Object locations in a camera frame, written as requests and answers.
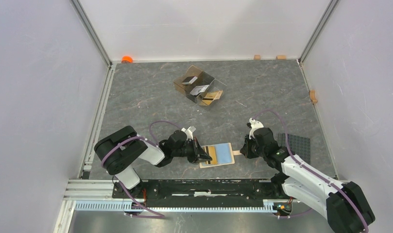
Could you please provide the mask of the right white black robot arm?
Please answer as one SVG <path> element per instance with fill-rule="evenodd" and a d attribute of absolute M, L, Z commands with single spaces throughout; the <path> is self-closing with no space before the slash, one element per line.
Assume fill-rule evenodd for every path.
<path fill-rule="evenodd" d="M 279 146 L 269 128 L 252 129 L 240 150 L 246 158 L 262 157 L 278 170 L 271 179 L 271 193 L 297 199 L 323 216 L 336 233 L 365 233 L 376 220 L 362 188 L 341 182 L 306 163 L 285 146 Z"/>

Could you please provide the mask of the beige leather card holder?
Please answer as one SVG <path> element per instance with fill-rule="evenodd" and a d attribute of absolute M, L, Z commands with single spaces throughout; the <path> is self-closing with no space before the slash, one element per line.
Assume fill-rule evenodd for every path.
<path fill-rule="evenodd" d="M 205 162 L 199 164 L 199 168 L 210 168 L 216 166 L 232 165 L 235 163 L 235 155 L 241 155 L 239 150 L 233 150 L 231 143 L 220 143 L 211 145 L 216 148 L 216 155 L 218 158 L 217 165 L 204 165 Z"/>

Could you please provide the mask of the gold VIP card stack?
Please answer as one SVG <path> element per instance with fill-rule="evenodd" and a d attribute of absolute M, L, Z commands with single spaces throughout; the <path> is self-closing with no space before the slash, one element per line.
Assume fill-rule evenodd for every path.
<path fill-rule="evenodd" d="M 207 93 L 201 100 L 200 105 L 201 106 L 210 106 L 214 101 L 219 100 L 220 97 L 222 96 L 223 91 L 215 91 L 215 92 L 210 92 Z"/>

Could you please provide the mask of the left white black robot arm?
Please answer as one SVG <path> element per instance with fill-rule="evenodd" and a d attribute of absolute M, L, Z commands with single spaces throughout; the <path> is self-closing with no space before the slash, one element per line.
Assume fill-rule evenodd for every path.
<path fill-rule="evenodd" d="M 193 127 L 176 130 L 168 139 L 155 144 L 132 126 L 126 126 L 97 142 L 94 151 L 106 172 L 124 185 L 125 193 L 137 198 L 142 194 L 143 185 L 132 166 L 136 159 L 156 167 L 168 165 L 175 157 L 187 158 L 192 164 L 213 160 L 193 136 L 193 131 Z"/>

